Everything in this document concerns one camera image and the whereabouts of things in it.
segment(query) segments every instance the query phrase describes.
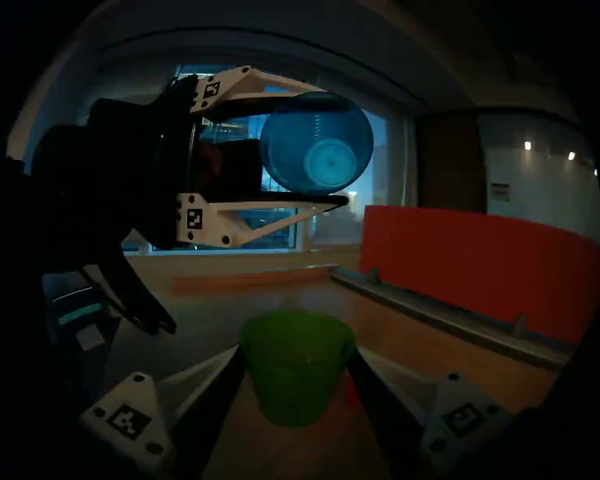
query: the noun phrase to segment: orange-red divider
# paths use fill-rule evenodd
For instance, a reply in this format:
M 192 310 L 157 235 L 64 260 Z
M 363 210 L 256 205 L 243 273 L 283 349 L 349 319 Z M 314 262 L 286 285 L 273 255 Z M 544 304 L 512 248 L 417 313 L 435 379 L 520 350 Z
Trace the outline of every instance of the orange-red divider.
M 600 296 L 600 246 L 566 230 L 494 215 L 366 208 L 360 271 L 503 322 L 578 343 Z

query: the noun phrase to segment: green cup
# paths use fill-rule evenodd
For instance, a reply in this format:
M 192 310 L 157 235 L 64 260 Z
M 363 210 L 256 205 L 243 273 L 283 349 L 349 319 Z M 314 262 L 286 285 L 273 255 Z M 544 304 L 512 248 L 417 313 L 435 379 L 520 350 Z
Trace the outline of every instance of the green cup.
M 328 315 L 286 310 L 249 320 L 240 343 L 261 412 L 275 425 L 300 427 L 326 410 L 355 336 Z

